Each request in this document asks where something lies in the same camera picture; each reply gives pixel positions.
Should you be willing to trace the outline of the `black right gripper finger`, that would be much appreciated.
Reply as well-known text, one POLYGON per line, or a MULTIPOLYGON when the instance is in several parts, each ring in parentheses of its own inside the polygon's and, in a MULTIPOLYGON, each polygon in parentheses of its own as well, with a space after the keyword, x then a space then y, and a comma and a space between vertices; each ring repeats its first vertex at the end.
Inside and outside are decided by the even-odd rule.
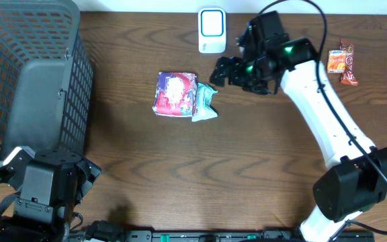
POLYGON ((224 87, 227 83, 228 79, 228 71, 227 69, 214 69, 212 74, 210 75, 211 84, 224 87))
POLYGON ((241 72, 243 69, 243 60, 242 58, 233 56, 233 57, 220 57, 215 64, 215 70, 218 73, 234 73, 241 72))

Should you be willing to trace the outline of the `teal white snack packet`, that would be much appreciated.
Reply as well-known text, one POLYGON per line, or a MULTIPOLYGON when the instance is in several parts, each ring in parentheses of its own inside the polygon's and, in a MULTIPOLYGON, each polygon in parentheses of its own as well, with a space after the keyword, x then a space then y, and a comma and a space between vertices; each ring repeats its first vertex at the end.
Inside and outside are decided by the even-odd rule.
POLYGON ((192 122, 217 118, 218 113, 211 106, 213 95, 218 93, 213 87, 198 83, 196 106, 191 118, 192 122))

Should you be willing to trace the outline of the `red purple snack bag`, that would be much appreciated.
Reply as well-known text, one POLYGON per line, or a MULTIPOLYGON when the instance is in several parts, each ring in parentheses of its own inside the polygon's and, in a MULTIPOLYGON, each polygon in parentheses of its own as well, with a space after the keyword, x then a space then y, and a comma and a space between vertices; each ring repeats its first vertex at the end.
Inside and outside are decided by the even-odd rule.
POLYGON ((158 116, 190 118, 196 107, 197 90, 195 73, 160 72, 153 112, 158 116))

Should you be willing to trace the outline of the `small orange snack packet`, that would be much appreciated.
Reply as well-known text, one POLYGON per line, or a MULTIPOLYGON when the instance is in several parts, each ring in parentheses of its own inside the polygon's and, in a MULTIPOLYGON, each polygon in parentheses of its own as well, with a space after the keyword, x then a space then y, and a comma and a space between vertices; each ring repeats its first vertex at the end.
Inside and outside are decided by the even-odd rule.
POLYGON ((343 73, 345 70, 345 57, 345 50, 330 50, 327 63, 327 73, 343 73))

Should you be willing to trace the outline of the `red white striped packet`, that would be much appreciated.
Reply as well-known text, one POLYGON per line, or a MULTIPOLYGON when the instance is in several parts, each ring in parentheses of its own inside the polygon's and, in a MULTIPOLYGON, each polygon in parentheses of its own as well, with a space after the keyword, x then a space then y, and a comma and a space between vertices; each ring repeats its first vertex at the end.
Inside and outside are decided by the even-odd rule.
POLYGON ((359 83, 353 74, 354 44, 340 39, 340 50, 345 51, 345 69, 340 77, 340 83, 358 86, 359 83))

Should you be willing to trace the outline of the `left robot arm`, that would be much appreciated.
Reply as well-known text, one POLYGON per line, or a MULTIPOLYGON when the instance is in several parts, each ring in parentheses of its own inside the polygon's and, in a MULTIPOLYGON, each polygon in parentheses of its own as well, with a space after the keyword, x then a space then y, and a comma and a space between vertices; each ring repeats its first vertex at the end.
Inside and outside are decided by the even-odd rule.
POLYGON ((72 151, 21 150, 0 167, 15 192, 0 202, 0 241, 68 241, 70 226, 101 168, 72 151))

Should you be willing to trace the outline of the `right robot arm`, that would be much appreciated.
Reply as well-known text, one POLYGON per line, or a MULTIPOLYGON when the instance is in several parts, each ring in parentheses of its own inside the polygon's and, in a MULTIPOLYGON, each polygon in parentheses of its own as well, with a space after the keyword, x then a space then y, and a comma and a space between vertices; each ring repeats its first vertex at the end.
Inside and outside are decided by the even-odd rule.
POLYGON ((387 195, 387 147, 359 129, 329 83, 321 51, 307 38, 291 39, 279 15, 262 13, 237 39, 241 57, 219 58, 210 81, 267 95, 282 90, 313 133, 327 168, 313 185, 316 205, 300 225, 302 241, 334 241, 387 195))

